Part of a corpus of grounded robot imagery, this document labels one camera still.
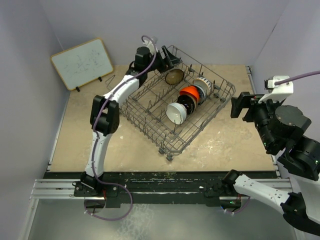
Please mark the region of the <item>brown glazed bowl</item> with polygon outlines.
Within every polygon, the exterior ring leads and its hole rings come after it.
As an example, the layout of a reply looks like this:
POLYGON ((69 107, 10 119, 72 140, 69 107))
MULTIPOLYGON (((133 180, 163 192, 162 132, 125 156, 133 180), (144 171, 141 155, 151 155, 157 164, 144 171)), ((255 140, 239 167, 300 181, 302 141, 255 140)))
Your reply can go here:
POLYGON ((165 82, 168 85, 177 85, 184 79, 185 73, 181 69, 172 69, 165 75, 165 82))

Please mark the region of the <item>white orange rimmed striped bowl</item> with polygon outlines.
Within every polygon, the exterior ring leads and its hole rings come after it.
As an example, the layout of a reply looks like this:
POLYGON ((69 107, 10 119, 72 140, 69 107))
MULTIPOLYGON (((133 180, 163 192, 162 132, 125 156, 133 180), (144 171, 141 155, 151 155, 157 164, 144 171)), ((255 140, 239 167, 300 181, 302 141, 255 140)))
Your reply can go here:
POLYGON ((212 92, 212 83, 203 76, 194 79, 193 85, 201 87, 204 90, 206 96, 208 96, 212 92))

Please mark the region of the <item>blue patterned bowl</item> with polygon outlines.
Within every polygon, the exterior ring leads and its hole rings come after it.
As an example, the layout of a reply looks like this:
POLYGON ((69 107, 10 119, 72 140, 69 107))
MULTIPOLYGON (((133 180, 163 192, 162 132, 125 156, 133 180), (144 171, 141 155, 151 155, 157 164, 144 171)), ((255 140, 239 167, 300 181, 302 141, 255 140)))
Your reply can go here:
POLYGON ((206 93, 201 86, 195 85, 195 87, 197 88, 199 94, 198 105, 202 105, 206 101, 206 93))

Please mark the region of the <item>black glossy bowl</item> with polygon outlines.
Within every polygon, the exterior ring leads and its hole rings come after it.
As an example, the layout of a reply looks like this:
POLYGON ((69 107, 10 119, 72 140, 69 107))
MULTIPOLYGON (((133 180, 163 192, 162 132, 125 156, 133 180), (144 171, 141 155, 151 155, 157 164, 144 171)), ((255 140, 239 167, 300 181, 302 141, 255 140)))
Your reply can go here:
POLYGON ((177 102, 185 107, 187 115, 191 115, 197 106, 196 100, 188 94, 180 95, 177 98, 177 102))

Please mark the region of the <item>grey wire dish rack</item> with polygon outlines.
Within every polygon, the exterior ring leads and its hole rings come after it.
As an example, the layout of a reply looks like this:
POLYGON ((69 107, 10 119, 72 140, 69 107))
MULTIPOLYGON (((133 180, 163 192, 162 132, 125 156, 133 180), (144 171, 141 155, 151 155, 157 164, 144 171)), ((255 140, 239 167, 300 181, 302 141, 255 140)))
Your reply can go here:
POLYGON ((157 147, 168 161, 180 155, 227 105, 236 92, 235 86, 174 45, 168 52, 180 59, 175 65, 184 74, 182 81, 169 85, 165 73, 149 72, 144 84, 122 104, 120 112, 157 147), (178 125, 166 116, 166 107, 175 102, 182 88, 193 85, 197 78, 206 78, 211 90, 195 112, 178 125))

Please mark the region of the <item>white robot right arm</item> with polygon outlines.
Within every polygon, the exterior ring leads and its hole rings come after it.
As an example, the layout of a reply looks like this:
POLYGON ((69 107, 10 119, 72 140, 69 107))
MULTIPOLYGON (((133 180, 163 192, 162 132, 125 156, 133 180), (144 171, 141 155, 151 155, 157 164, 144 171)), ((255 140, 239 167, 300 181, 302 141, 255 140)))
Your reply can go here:
POLYGON ((277 210, 292 227, 320 234, 320 143, 304 135, 312 121, 292 105, 262 94, 241 92, 231 98, 231 118, 247 109, 244 122, 254 123, 268 155, 282 152, 278 161, 296 180, 300 191, 279 190, 249 178, 234 169, 222 179, 228 196, 236 193, 254 198, 277 210))

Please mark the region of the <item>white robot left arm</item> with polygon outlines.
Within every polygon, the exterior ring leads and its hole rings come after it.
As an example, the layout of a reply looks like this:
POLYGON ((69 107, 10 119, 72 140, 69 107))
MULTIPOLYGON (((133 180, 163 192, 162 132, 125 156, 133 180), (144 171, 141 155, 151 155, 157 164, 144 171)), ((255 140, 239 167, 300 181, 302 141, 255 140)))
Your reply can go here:
POLYGON ((102 176, 107 147, 120 123, 120 107, 127 98, 138 90, 148 78, 148 73, 157 70, 164 73, 182 62, 179 57, 162 46, 162 52, 146 46, 137 48, 135 59, 125 72, 122 80, 105 95, 93 98, 90 124, 92 128, 92 148, 87 166, 81 174, 80 182, 91 196, 103 191, 102 176))

